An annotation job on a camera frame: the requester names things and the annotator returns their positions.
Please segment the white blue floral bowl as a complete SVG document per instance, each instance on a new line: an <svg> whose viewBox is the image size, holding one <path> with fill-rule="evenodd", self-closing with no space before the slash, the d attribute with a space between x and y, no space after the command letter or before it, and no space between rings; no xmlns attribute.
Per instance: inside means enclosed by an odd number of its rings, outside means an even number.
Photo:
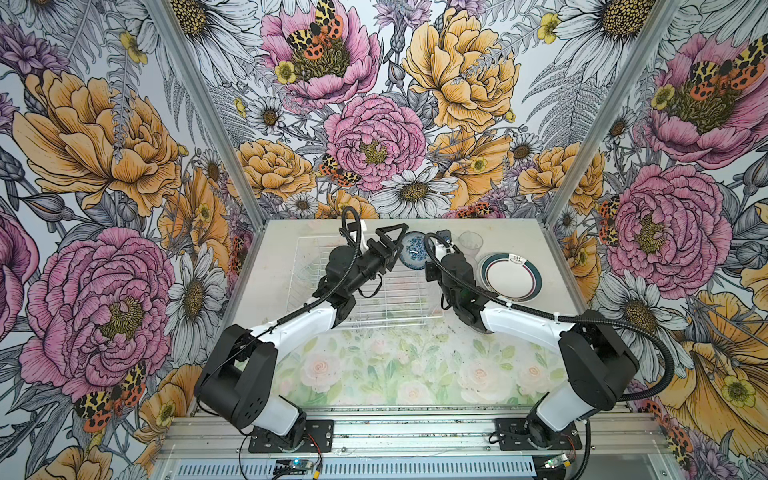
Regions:
<svg viewBox="0 0 768 480"><path fill-rule="evenodd" d="M429 257L424 246L425 234L420 231L408 232L402 240L400 262L411 270L424 270Z"/></svg>

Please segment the white wire dish rack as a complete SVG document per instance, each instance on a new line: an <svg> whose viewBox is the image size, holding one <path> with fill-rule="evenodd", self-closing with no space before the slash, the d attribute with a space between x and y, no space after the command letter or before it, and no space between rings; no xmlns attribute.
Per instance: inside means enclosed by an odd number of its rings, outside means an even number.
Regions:
<svg viewBox="0 0 768 480"><path fill-rule="evenodd" d="M331 251L343 243L342 238L331 236L297 240L286 302L289 311L309 299L325 274ZM422 270L412 270L400 261L383 277L365 283L355 299L355 307L341 324L343 329L419 326L444 317L437 284L426 282Z"/></svg>

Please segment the clear glass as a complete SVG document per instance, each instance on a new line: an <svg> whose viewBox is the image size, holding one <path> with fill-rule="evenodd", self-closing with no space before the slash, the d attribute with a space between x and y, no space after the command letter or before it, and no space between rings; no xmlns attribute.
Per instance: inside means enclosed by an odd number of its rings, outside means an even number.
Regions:
<svg viewBox="0 0 768 480"><path fill-rule="evenodd" d="M481 235L473 231L463 232L457 239L459 249L468 257L475 258L484 245Z"/></svg>

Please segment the plate green red band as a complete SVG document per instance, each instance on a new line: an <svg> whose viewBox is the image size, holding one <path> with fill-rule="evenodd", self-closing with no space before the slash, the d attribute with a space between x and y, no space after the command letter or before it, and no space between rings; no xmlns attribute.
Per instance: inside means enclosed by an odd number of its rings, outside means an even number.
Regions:
<svg viewBox="0 0 768 480"><path fill-rule="evenodd" d="M478 278L485 289L514 302L530 301L542 290L540 271L520 255L491 253L479 261L478 267Z"/></svg>

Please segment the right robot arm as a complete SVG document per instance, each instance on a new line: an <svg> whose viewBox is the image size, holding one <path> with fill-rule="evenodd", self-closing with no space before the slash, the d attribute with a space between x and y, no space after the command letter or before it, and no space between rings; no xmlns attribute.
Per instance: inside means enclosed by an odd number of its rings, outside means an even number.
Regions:
<svg viewBox="0 0 768 480"><path fill-rule="evenodd" d="M553 447L575 421L612 409L638 371L637 358L604 318L565 318L493 299L475 284L461 253L428 260L426 280L438 283L445 305L470 328L516 337L560 355L566 380L546 393L508 438L534 449Z"/></svg>

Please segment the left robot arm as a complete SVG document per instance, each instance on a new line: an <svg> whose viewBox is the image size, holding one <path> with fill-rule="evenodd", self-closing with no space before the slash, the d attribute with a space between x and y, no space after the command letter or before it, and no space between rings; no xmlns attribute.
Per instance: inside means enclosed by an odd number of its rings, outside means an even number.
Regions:
<svg viewBox="0 0 768 480"><path fill-rule="evenodd" d="M270 447L298 449L308 436L306 413L271 392L277 364L349 317L362 286L393 269L407 232L404 223L378 228L363 247L362 222L343 224L346 243L331 251L308 303L258 328L233 324L222 332L194 387L197 400Z"/></svg>

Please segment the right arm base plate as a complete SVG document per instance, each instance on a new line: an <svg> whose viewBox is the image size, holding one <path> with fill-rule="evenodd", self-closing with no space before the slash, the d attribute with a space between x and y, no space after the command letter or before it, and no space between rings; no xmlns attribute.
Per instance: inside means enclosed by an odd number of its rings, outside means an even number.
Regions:
<svg viewBox="0 0 768 480"><path fill-rule="evenodd" d="M489 443L501 451L576 451L583 448L574 423L565 430L555 431L538 420L523 417L503 417L494 420Z"/></svg>

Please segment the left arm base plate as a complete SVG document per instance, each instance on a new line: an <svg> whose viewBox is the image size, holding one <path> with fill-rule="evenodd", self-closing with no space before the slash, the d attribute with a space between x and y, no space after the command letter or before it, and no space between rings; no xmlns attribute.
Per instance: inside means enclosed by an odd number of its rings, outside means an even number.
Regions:
<svg viewBox="0 0 768 480"><path fill-rule="evenodd" d="M286 435L255 427L247 447L252 454L328 453L332 450L335 422L300 420Z"/></svg>

